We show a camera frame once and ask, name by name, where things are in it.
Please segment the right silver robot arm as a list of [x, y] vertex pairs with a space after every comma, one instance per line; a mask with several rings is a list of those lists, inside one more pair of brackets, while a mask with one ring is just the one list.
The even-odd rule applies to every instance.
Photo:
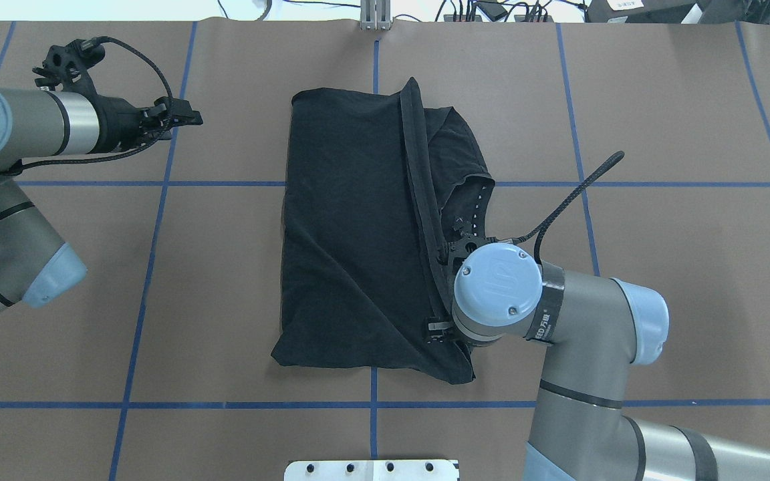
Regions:
[[545, 347], [523, 479], [770, 480], [769, 450], [624, 414], [630, 368], [657, 360], [667, 339], [660, 293], [488, 238], [447, 243], [437, 259], [459, 340]]

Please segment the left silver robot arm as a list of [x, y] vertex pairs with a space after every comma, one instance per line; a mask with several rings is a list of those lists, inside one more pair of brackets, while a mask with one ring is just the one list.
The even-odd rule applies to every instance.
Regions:
[[27, 197], [16, 177], [30, 168], [123, 159], [201, 125], [172, 94], [137, 108], [99, 94], [88, 79], [54, 88], [0, 88], [0, 313], [42, 307], [76, 286], [86, 266]]

